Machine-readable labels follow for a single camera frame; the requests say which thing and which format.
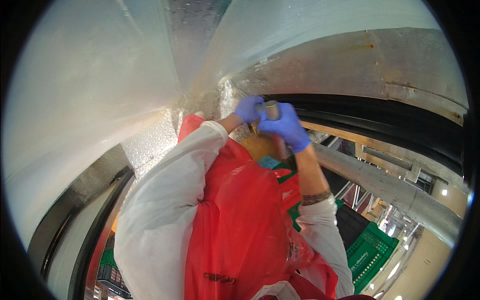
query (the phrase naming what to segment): person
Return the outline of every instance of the person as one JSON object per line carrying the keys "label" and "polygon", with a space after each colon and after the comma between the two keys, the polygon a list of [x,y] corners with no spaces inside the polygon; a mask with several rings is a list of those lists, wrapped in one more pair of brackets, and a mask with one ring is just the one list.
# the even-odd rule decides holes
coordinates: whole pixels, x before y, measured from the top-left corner
{"label": "person", "polygon": [[[280,135],[294,153],[301,193],[296,221],[301,236],[338,277],[335,298],[353,294],[352,274],[336,227],[335,199],[312,143],[291,104],[279,103],[281,118],[271,121],[255,110],[263,102],[261,96],[250,95],[228,117],[203,121],[136,184],[121,210],[114,247],[115,261],[136,300],[185,297],[193,221],[209,184],[205,174],[226,145],[228,134],[259,117],[258,128]],[[324,278],[308,269],[297,272],[325,293]],[[290,294],[297,294],[288,286]]]}

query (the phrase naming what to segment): blue tag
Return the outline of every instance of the blue tag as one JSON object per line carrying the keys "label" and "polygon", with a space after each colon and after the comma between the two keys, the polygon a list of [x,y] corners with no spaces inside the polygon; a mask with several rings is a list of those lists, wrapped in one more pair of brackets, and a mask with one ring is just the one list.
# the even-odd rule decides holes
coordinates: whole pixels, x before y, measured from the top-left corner
{"label": "blue tag", "polygon": [[270,155],[267,155],[257,160],[257,163],[265,169],[272,169],[273,167],[278,165],[280,162],[274,159],[273,157],[271,157]]}

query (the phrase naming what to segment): crate label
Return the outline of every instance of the crate label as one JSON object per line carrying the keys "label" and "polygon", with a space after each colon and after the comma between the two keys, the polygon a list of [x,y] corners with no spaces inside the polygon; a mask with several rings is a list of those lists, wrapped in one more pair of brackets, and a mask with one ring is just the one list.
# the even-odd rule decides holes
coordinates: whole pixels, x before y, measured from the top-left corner
{"label": "crate label", "polygon": [[367,257],[368,257],[368,252],[365,252],[364,254],[362,254],[360,258],[357,259],[355,264],[350,268],[350,271],[352,271],[353,273],[353,271],[355,271],[355,269],[357,269]]}
{"label": "crate label", "polygon": [[276,165],[278,165],[280,162],[274,159],[273,157],[271,157],[270,155],[267,155],[257,160],[257,163],[265,169],[271,169]]}

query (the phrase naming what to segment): arm tattoo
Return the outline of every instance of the arm tattoo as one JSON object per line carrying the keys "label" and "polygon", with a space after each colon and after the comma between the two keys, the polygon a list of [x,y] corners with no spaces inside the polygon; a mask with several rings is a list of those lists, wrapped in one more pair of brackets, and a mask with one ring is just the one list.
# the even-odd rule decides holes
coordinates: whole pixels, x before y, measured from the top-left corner
{"label": "arm tattoo", "polygon": [[302,195],[301,196],[301,204],[303,206],[307,206],[307,205],[312,205],[312,204],[315,204],[315,203],[319,203],[319,202],[327,199],[328,197],[330,197],[331,193],[332,192],[330,190],[326,190],[326,191],[318,193],[316,195]]}

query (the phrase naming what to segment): blue nitrile glove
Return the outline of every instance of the blue nitrile glove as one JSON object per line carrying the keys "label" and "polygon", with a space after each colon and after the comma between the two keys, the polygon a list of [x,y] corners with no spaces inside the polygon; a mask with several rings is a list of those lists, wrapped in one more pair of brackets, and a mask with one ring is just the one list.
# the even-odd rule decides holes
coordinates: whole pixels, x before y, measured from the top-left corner
{"label": "blue nitrile glove", "polygon": [[262,96],[259,95],[249,95],[242,99],[235,111],[233,112],[237,116],[246,122],[253,122],[256,119],[260,118],[258,112],[255,110],[255,105],[257,103],[263,104],[265,101]]}
{"label": "blue nitrile glove", "polygon": [[272,132],[280,135],[287,145],[292,147],[293,153],[297,153],[310,145],[311,141],[300,125],[299,117],[290,103],[278,103],[280,111],[280,120],[268,120],[265,111],[260,113],[260,123],[258,129],[261,131]]}

